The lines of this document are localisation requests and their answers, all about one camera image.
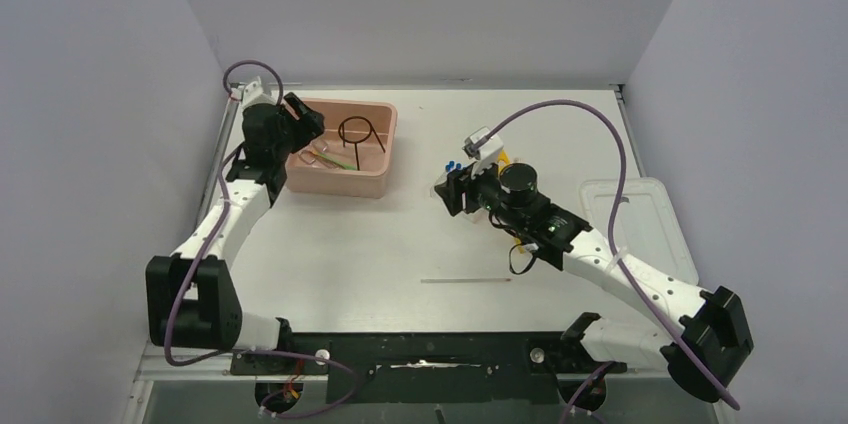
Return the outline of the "black wire ring stand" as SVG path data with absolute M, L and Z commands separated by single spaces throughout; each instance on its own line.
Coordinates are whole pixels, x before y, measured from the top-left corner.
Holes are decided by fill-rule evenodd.
M 347 132 L 347 125 L 350 124 L 350 123 L 353 123 L 353 122 L 359 122 L 359 123 L 365 124 L 366 127 L 367 127 L 367 131 L 363 131 L 360 137 L 356 137 L 356 138 L 349 137 L 348 132 Z M 350 117 L 343 119 L 337 127 L 337 135 L 342 142 L 343 148 L 346 148 L 348 145 L 353 146 L 354 163 L 355 163 L 355 169 L 357 171 L 362 170 L 359 147 L 360 147 L 361 144 L 367 142 L 369 139 L 373 138 L 376 141 L 377 145 L 379 146 L 379 149 L 381 150 L 381 152 L 383 154 L 387 153 L 386 144 L 383 142 L 383 139 L 381 138 L 381 136 L 377 132 L 375 125 L 373 124 L 373 122 L 370 119 L 366 118 L 365 116 L 354 115 L 354 116 L 350 116 Z

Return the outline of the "red green stirring sticks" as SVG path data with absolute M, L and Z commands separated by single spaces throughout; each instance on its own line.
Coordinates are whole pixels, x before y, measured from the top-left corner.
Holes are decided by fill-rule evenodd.
M 331 167 L 335 167 L 335 168 L 343 169 L 343 170 L 352 170 L 352 171 L 358 171 L 359 170 L 359 168 L 356 165 L 344 163 L 344 162 L 342 162 L 338 159 L 332 158 L 329 155 L 321 153 L 321 152 L 312 151 L 312 155 L 317 160 L 320 160 L 324 164 L 331 166 Z

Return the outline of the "clear glass stirring rod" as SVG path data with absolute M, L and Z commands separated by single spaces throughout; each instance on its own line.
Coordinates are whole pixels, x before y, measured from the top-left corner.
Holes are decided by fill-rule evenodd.
M 425 278 L 421 284 L 475 284 L 475 283 L 506 283 L 511 278 Z

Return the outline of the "metal scissors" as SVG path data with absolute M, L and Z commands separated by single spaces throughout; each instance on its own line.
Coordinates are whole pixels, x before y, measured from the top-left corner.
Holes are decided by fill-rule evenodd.
M 309 166 L 320 166 L 328 169 L 339 168 L 339 164 L 327 154 L 328 150 L 329 144 L 327 141 L 319 138 L 299 151 L 297 156 L 301 162 Z

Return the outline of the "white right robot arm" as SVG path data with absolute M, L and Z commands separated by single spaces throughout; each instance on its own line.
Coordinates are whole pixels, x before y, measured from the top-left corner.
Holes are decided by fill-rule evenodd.
M 684 391 L 705 402 L 729 396 L 729 384 L 754 344 L 741 299 L 720 286 L 708 291 L 674 278 L 622 248 L 537 189 L 527 164 L 476 174 L 454 169 L 433 188 L 452 216 L 485 215 L 516 238 L 533 262 L 586 280 L 645 317 L 615 322 L 583 312 L 564 332 L 562 355 L 572 369 L 613 362 L 631 370 L 665 370 Z

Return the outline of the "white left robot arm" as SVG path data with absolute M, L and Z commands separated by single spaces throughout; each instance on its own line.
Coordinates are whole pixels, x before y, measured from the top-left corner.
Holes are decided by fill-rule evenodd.
M 231 267 L 249 233 L 276 202 L 285 163 L 325 131 L 324 117 L 294 93 L 257 98 L 242 111 L 242 144 L 217 178 L 221 196 L 192 235 L 146 266 L 149 335 L 161 347 L 282 350 L 286 320 L 242 309 Z

